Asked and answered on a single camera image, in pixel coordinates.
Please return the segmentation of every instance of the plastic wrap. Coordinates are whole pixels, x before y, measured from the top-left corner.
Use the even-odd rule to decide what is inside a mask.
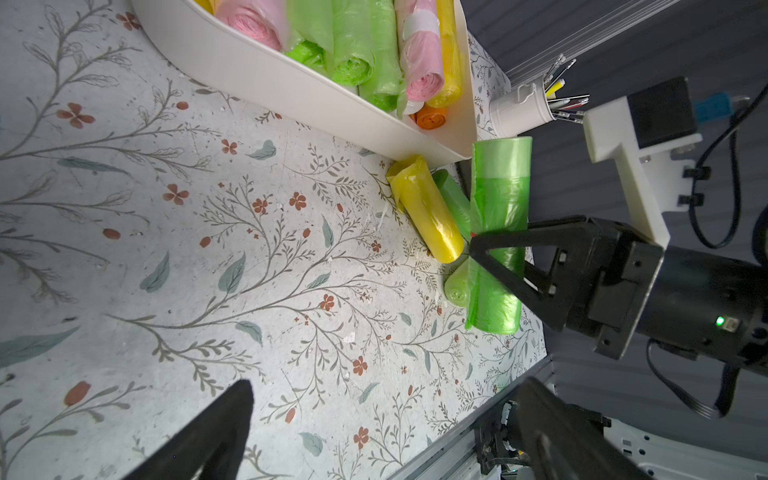
[[[413,120],[424,130],[435,130],[445,125],[448,120],[445,118],[444,108],[432,108],[428,105],[424,105],[421,110],[417,111],[413,115]]]
[[[285,0],[213,0],[216,18],[277,51],[293,48]]]
[[[445,285],[442,286],[442,292],[450,303],[458,308],[466,308],[469,304],[469,290],[469,259],[467,259],[451,273]]]
[[[445,108],[455,103],[462,96],[462,56],[456,39],[456,17],[453,0],[436,0],[437,18],[440,20],[440,44],[442,46],[442,67],[445,72],[445,85],[442,90],[427,102],[435,108]]]
[[[472,232],[525,230],[531,184],[531,138],[480,141],[472,155]],[[491,256],[522,276],[525,248],[493,250]],[[470,260],[472,284],[467,328],[512,335],[520,328],[520,300],[477,262]]]
[[[331,78],[354,87],[373,73],[371,13],[366,0],[332,0],[333,65]]]
[[[456,261],[464,250],[464,239],[424,157],[416,155],[395,163],[386,179],[398,208],[406,209],[434,258],[440,263]]]
[[[435,0],[395,0],[400,67],[412,101],[427,101],[445,84]]]
[[[373,74],[360,85],[360,97],[390,112],[397,108],[397,96],[402,90],[395,6],[392,0],[368,1],[373,36]]]
[[[458,231],[462,233],[464,240],[469,242],[469,199],[447,170],[437,170],[432,174],[432,179],[435,181],[437,189],[440,190],[445,205],[451,211]]]
[[[287,0],[287,14],[302,41],[286,53],[327,76],[333,70],[333,5],[331,0]]]

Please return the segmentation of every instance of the floral tablecloth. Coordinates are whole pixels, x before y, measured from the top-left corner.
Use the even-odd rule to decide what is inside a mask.
[[[0,12],[0,480],[120,478],[241,378],[240,478],[381,478],[545,356],[529,312],[464,329],[389,159],[185,76],[122,0]]]

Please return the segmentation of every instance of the green trash bag roll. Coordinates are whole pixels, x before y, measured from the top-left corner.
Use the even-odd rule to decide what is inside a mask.
[[[293,50],[286,52],[286,56],[298,61],[302,65],[312,68],[319,74],[328,76],[326,70],[326,53],[317,43],[304,40]]]
[[[442,292],[450,303],[458,308],[467,308],[469,304],[469,260],[461,265],[448,277]]]
[[[432,174],[432,179],[440,190],[442,199],[448,205],[448,210],[456,221],[458,231],[464,240],[469,242],[469,199],[464,195],[462,188],[451,177],[447,170],[437,170]]]
[[[286,13],[302,41],[286,55],[325,76],[333,71],[331,0],[288,0]]]
[[[368,0],[373,37],[373,73],[360,85],[360,97],[389,113],[403,89],[397,47],[397,20],[392,0]]]
[[[528,228],[531,186],[531,138],[479,141],[472,155],[472,232]],[[493,250],[491,256],[517,275],[525,267],[525,248]],[[512,335],[520,328],[522,303],[486,269],[470,260],[467,328]]]
[[[360,85],[373,73],[371,13],[367,1],[332,0],[333,65],[331,79],[344,87]]]

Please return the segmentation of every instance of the white bracket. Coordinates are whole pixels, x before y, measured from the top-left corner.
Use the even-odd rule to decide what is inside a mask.
[[[685,211],[679,195],[690,195],[692,179],[683,178],[692,160],[672,160],[672,153],[692,150],[700,134],[687,135],[644,149],[637,136],[626,97],[593,108],[584,116],[584,135],[592,163],[616,161],[621,187],[627,199],[632,227],[647,240],[667,248],[670,233],[662,212]]]

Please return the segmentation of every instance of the orange trash bag roll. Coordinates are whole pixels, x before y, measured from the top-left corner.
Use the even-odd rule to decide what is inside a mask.
[[[419,128],[424,130],[435,130],[446,122],[444,108],[432,108],[428,105],[424,105],[424,108],[417,111],[413,117]]]

